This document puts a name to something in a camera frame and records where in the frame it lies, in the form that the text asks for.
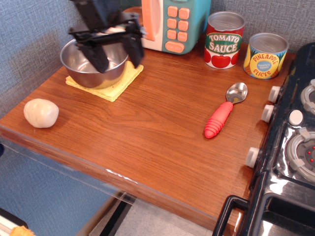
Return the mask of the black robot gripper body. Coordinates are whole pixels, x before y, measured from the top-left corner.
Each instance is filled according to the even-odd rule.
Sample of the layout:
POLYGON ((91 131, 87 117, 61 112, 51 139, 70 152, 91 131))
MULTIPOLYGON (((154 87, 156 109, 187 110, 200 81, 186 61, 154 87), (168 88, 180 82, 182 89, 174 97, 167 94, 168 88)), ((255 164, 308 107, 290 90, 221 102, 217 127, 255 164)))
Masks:
POLYGON ((73 4, 83 20, 69 30, 69 34, 77 41, 86 41, 96 33, 125 25, 121 36, 110 35, 106 42, 125 38, 128 41, 124 43, 125 46, 137 51, 143 50, 141 38, 144 30, 139 23, 138 13, 122 11, 117 0, 74 0, 73 4))

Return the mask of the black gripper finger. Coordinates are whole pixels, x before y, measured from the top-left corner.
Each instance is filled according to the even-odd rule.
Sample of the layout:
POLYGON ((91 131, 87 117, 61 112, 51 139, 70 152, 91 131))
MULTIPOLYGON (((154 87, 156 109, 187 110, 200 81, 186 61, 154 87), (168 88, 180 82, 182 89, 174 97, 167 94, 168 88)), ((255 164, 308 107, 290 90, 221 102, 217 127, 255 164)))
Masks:
POLYGON ((128 23, 126 25, 122 42, 130 61, 132 62, 133 66, 137 68, 144 56, 142 46, 142 32, 137 24, 128 23))
POLYGON ((106 72, 109 66, 109 60, 101 46, 92 47, 78 44, 78 48, 98 72, 106 72))

